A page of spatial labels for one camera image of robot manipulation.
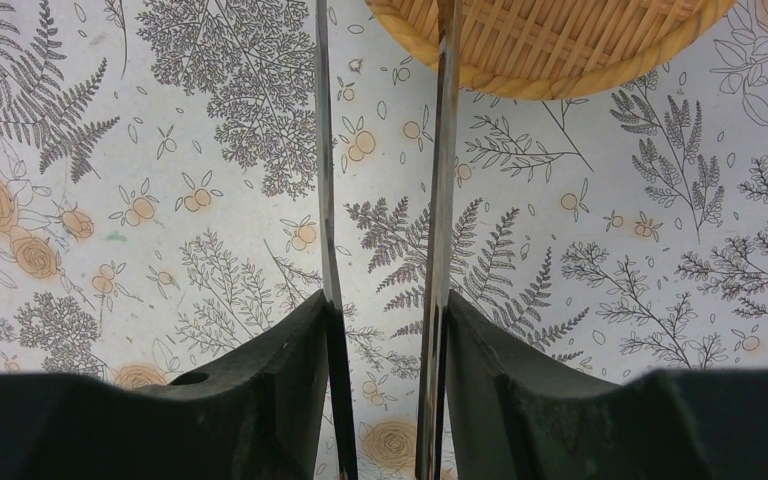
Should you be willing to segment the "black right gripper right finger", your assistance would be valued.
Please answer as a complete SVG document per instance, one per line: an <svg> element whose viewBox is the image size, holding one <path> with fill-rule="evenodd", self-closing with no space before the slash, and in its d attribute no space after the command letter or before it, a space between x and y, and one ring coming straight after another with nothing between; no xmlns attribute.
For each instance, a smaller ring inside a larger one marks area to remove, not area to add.
<svg viewBox="0 0 768 480"><path fill-rule="evenodd" d="M768 369L660 369L616 385L449 306L462 479L768 479Z"/></svg>

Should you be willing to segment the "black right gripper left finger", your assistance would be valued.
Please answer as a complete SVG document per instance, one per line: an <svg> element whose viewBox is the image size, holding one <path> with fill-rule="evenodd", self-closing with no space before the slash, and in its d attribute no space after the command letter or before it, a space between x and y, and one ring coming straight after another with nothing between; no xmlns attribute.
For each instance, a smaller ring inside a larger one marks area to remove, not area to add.
<svg viewBox="0 0 768 480"><path fill-rule="evenodd" d="M309 479L328 379L315 294L168 385L0 374L0 479Z"/></svg>

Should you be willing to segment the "metal serving tongs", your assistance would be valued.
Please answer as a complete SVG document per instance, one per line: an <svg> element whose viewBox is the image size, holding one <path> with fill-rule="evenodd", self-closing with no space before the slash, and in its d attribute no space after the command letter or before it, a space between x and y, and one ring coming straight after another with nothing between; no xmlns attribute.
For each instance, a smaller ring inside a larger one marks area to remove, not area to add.
<svg viewBox="0 0 768 480"><path fill-rule="evenodd" d="M452 257L453 193L457 107L459 98L459 37L461 4L438 4L438 68L434 162L429 239L422 320L422 351L417 419L415 472L418 479L441 475L441 448L447 365L448 300ZM358 476L357 448L345 315L335 244L334 157L328 48L328 4L314 4L314 97L316 116L317 193L320 215L322 292L338 476Z"/></svg>

